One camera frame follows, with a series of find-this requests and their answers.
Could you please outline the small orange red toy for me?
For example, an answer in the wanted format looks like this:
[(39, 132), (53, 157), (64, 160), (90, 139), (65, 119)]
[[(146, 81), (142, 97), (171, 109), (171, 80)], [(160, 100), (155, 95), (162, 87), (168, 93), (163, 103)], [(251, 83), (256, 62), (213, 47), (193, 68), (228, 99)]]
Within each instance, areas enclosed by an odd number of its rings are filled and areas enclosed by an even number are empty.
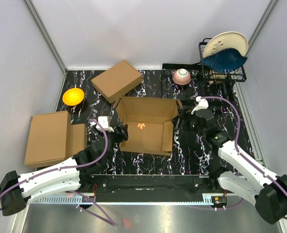
[(138, 123), (137, 128), (143, 130), (146, 127), (145, 123)]

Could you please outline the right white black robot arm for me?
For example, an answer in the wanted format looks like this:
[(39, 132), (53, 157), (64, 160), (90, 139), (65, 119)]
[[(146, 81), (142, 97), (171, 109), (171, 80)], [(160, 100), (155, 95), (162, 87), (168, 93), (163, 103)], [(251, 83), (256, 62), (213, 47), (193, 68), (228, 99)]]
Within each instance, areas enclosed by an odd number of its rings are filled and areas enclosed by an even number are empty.
[(230, 191), (253, 205), (269, 224), (287, 215), (287, 175), (282, 176), (259, 164), (235, 144), (234, 138), (223, 130), (209, 109), (183, 111), (177, 127), (198, 133), (204, 144), (220, 159), (227, 161), (242, 174), (242, 178), (220, 165), (210, 168), (208, 186), (213, 192)]

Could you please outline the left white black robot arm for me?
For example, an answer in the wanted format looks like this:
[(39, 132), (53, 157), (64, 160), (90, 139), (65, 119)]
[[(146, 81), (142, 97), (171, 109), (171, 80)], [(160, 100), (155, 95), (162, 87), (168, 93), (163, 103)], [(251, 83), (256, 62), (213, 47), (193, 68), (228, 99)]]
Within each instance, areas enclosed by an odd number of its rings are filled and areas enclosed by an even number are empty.
[(8, 172), (0, 183), (3, 216), (14, 215), (53, 194), (88, 192), (93, 185), (88, 176), (101, 171), (104, 159), (114, 152), (115, 143), (128, 140), (127, 129), (127, 125), (122, 125), (107, 130), (96, 142), (54, 166), (20, 175), (15, 170)]

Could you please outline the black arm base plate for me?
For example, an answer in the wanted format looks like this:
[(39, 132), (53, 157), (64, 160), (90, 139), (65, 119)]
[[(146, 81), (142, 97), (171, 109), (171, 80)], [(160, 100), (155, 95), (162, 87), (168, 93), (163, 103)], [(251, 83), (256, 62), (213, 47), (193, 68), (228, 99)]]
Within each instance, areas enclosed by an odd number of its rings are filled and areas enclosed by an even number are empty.
[(117, 189), (182, 189), (206, 193), (225, 193), (217, 181), (205, 175), (104, 175), (81, 177), (84, 188), (95, 188), (99, 193)]

